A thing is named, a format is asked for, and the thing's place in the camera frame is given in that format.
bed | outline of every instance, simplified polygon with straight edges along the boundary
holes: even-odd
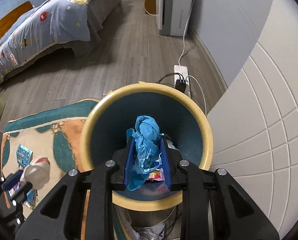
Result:
[[[60,48],[76,58],[89,55],[97,32],[121,0],[46,0],[25,2],[0,20],[0,84],[37,59]]]

wooden floor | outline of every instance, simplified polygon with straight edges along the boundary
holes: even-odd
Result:
[[[178,64],[182,37],[159,36],[155,17],[144,14],[143,0],[123,0],[103,27],[99,31],[99,46],[87,58],[75,60],[70,49],[60,49],[2,84],[0,96],[6,100],[6,106],[0,118],[1,131],[9,120],[87,97],[102,98],[110,90],[138,81],[157,82]],[[201,84],[209,112],[223,91],[193,39],[186,40],[186,48],[188,53],[181,64]],[[173,78],[164,79],[164,83],[173,84]],[[191,81],[190,87],[192,99],[204,111],[198,85]],[[131,213],[141,218],[134,220],[135,226],[150,226],[163,220],[169,212]],[[179,225],[180,219],[169,239],[179,237]]]

black power adapter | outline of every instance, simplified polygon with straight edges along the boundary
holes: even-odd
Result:
[[[182,93],[185,93],[186,90],[186,81],[184,79],[177,79],[175,84],[175,89],[179,90]]]

wooden headboard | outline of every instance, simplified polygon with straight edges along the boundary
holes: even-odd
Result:
[[[9,12],[0,20],[0,39],[11,28],[11,26],[17,21],[17,19],[25,12],[33,8],[32,4],[27,1],[22,5]]]

white appliance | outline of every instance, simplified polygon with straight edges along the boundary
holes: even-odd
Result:
[[[183,36],[192,0],[156,0],[160,35]]]

